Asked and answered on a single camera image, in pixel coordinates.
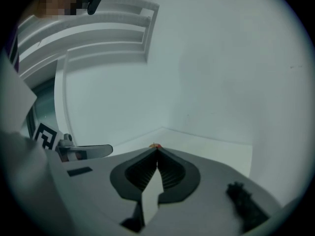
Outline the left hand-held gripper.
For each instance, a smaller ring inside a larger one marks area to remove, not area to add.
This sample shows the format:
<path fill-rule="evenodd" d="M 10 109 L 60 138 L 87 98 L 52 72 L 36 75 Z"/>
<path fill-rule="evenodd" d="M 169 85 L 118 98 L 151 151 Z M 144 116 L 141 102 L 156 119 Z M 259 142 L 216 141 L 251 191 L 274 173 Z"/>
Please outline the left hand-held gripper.
<path fill-rule="evenodd" d="M 76 147 L 70 134 L 63 134 L 42 122 L 37 125 L 32 139 L 45 150 L 55 151 L 62 162 L 102 158 L 113 152 L 111 145 Z"/>

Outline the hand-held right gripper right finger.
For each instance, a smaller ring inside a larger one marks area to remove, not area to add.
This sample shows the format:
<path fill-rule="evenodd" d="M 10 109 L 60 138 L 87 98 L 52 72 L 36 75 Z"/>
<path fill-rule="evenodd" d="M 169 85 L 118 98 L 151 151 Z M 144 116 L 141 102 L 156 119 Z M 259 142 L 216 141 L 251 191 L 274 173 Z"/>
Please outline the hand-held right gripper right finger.
<path fill-rule="evenodd" d="M 163 192 L 159 204 L 184 201 L 200 184 L 198 168 L 164 148 L 157 149 L 157 169 L 162 179 Z"/>

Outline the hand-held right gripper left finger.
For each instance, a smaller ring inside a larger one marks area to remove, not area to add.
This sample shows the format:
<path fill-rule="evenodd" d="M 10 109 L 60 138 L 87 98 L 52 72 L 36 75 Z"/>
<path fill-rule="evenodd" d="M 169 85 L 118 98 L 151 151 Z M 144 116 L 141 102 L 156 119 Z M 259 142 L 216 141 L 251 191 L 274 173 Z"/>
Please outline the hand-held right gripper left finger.
<path fill-rule="evenodd" d="M 110 182 L 120 197 L 140 201 L 156 169 L 156 149 L 148 148 L 138 156 L 116 166 L 110 173 Z"/>

